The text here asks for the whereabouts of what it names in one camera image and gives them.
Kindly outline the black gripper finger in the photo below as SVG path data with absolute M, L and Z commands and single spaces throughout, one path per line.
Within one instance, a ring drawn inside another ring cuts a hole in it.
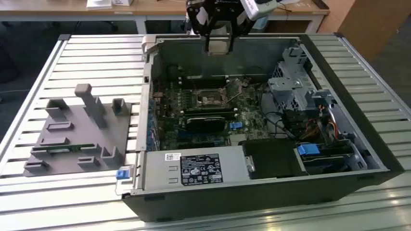
M 213 2 L 187 2 L 187 16 L 192 32 L 206 39 L 206 52 L 210 52 L 210 35 L 215 25 Z
M 249 18 L 247 12 L 243 11 L 234 15 L 231 19 L 231 35 L 229 52 L 234 50 L 235 39 L 250 33 L 255 22 Z

